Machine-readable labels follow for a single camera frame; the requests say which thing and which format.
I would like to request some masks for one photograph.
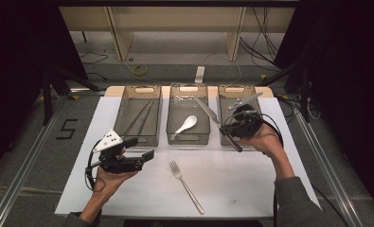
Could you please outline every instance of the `metal rail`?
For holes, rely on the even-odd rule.
[[[23,164],[19,168],[18,173],[16,174],[15,178],[13,179],[9,188],[7,189],[3,199],[0,200],[0,226],[3,226],[5,220],[7,219],[9,211],[15,203],[22,186],[27,180],[27,176],[33,168],[33,165],[35,164],[37,157],[39,156],[39,153],[41,152],[45,144],[45,141],[51,132],[51,128],[55,124],[58,113],[60,112],[62,105],[65,103],[66,100],[67,96],[60,96],[57,99],[57,103],[53,109],[53,114],[50,120],[45,126],[42,127],[42,130],[39,132],[39,135],[33,143],[33,146],[30,149],[29,154],[27,155]]]
[[[351,202],[351,199],[349,198],[346,190],[331,166],[325,151],[322,149],[322,146],[317,140],[316,134],[314,133],[311,125],[305,121],[301,113],[297,114],[296,117],[302,131],[311,145],[313,154],[315,155],[317,162],[319,163],[320,168],[328,181],[331,192],[337,200],[348,225],[352,227],[364,226],[355,210],[353,203]]]

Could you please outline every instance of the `plug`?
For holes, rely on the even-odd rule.
[[[198,66],[198,70],[196,71],[195,83],[202,83],[204,81],[204,73],[205,73],[205,67]]]

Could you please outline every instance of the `plastic bin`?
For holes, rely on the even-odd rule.
[[[205,84],[171,84],[169,90],[169,117],[167,136],[170,145],[207,145],[210,134],[209,117],[193,98],[194,96],[208,103],[208,91]],[[198,119],[195,126],[174,137],[184,121],[190,115]]]
[[[237,102],[238,98],[244,98],[251,95],[254,95],[255,87],[253,85],[220,85],[218,87],[218,109],[219,109],[219,116],[221,119],[222,124],[225,123],[228,117],[230,117],[235,110],[229,110],[229,106],[233,105]],[[260,106],[258,104],[258,100],[255,99],[250,103],[250,105],[258,112],[260,111]],[[236,141],[240,145],[239,137],[233,137],[233,140]],[[221,138],[222,146],[231,146],[230,142],[222,135]]]
[[[137,137],[139,147],[157,147],[160,132],[161,86],[125,86],[114,130]]]

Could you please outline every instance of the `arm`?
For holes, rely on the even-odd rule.
[[[99,218],[103,205],[115,194],[118,188],[128,179],[136,175],[137,172],[114,174],[105,172],[98,168],[96,184],[92,197],[86,204],[83,212],[79,214],[71,213],[63,226],[95,226],[96,219]]]
[[[310,200],[301,180],[295,177],[284,148],[269,126],[263,124],[255,135],[240,141],[262,151],[273,162],[279,205],[277,226],[331,226],[322,210]]]

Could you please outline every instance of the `gray sleeve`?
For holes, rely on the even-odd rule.
[[[63,223],[62,227],[97,227],[100,224],[101,210],[92,224],[80,219],[81,212],[70,213]]]
[[[89,224],[80,219],[74,213],[70,213],[63,223],[62,227],[88,227]]]
[[[322,210],[311,201],[298,177],[275,182],[278,201],[277,226],[331,226]]]

